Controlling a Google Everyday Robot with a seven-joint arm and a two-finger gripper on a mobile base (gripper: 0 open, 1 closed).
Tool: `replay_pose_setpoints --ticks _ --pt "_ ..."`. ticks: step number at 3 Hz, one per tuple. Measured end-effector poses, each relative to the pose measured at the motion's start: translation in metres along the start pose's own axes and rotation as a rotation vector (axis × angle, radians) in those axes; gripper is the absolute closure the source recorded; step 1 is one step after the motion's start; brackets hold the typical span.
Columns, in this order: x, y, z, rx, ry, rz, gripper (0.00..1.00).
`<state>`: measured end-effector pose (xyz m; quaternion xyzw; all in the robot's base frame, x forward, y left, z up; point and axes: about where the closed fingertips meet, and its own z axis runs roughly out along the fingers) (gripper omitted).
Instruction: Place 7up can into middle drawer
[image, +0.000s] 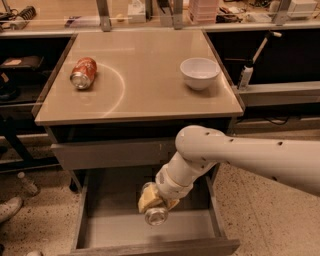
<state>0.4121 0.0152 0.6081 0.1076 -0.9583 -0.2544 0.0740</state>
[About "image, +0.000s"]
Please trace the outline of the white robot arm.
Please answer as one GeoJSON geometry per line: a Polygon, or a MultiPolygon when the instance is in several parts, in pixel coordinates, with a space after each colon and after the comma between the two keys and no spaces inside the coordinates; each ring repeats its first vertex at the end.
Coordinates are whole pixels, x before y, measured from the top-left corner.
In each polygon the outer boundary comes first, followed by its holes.
{"type": "Polygon", "coordinates": [[[146,185],[141,213],[163,202],[174,207],[194,181],[217,163],[250,171],[293,188],[320,193],[320,142],[229,137],[202,126],[187,126],[175,139],[176,153],[146,185]]]}

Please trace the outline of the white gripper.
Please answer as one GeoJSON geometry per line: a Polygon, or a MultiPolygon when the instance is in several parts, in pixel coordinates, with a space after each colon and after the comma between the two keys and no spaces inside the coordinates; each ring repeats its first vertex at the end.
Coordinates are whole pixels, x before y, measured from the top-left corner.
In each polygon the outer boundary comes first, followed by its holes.
{"type": "Polygon", "coordinates": [[[163,165],[156,174],[155,182],[156,184],[146,183],[142,188],[142,193],[138,201],[138,210],[140,213],[145,213],[148,209],[162,204],[162,198],[168,200],[166,202],[167,209],[172,210],[179,204],[179,199],[186,197],[193,188],[193,185],[182,186],[177,184],[169,176],[167,164],[163,165]]]}

